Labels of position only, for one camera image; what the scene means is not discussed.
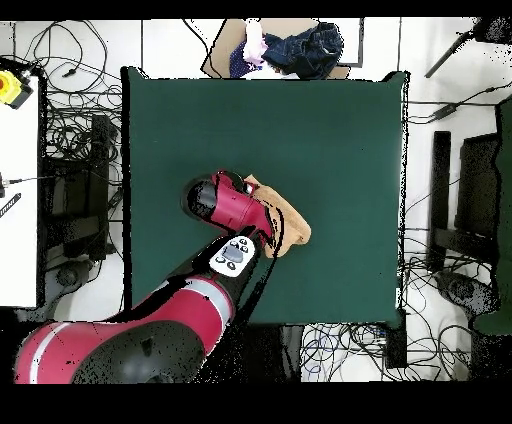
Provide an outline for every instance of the tan towel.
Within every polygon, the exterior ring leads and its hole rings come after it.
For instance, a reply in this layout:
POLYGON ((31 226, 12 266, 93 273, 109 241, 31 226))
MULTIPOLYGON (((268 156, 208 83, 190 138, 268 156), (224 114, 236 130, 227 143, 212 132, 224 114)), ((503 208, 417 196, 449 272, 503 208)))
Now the tan towel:
MULTIPOLYGON (((306 220, 302 218, 292 205, 283 199, 271 187, 262 185, 253 175, 249 175, 245 181, 256 184, 259 187, 254 191, 253 197, 263 205, 267 206, 270 212, 274 226, 275 244, 279 241, 281 234, 281 219, 276 208, 279 208, 284 218, 284 234, 281 248, 277 252, 277 257, 283 256, 290 249, 292 244, 306 244, 311 237, 311 227, 306 220)), ((267 244, 265 246, 265 254, 267 258, 274 257, 275 246, 267 244)))

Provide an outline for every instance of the blue denim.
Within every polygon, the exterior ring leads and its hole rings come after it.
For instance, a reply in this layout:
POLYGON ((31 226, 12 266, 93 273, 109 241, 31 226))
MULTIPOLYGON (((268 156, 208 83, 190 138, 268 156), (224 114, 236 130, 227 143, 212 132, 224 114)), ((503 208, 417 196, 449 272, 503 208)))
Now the blue denim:
POLYGON ((265 35, 269 48, 262 58, 286 74, 301 79, 324 79, 338 63, 343 52, 343 38, 336 25, 320 22, 315 28, 284 40, 265 35))

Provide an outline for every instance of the robot control buttons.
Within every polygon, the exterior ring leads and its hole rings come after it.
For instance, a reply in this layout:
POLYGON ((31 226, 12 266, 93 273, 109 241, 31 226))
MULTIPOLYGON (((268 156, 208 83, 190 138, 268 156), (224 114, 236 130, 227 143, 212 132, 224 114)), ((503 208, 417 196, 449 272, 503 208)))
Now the robot control buttons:
POLYGON ((229 240, 211 259, 210 268, 227 277, 238 277, 249 264, 256 248, 251 239, 237 236, 229 240))
POLYGON ((247 253, 247 247, 241 246, 240 249, 237 249, 235 246, 228 246, 224 249, 222 256, 224 256, 228 261, 239 264, 244 258, 244 254, 242 252, 247 253))

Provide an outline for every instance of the pink cloth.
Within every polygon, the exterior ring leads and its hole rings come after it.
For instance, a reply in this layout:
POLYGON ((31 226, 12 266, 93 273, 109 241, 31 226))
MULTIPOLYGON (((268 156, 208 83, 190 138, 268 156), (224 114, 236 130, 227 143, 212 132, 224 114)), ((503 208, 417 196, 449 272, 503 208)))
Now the pink cloth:
POLYGON ((245 28, 247 42, 244 47, 244 60, 254 65, 261 65, 261 56, 268 49, 263 38, 263 29, 258 21, 249 20, 245 28))

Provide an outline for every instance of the green table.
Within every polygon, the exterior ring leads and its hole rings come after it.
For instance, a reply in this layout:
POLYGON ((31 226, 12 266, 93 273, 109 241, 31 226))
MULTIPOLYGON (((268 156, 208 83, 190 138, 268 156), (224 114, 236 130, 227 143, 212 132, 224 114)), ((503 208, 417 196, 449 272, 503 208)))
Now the green table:
MULTIPOLYGON (((224 168, 272 186, 312 229, 307 245, 277 261, 253 323, 396 319, 406 74, 385 82, 123 75, 132 304, 219 234, 186 216, 179 198, 190 179, 224 168)), ((268 265, 260 261, 249 288, 268 265)))

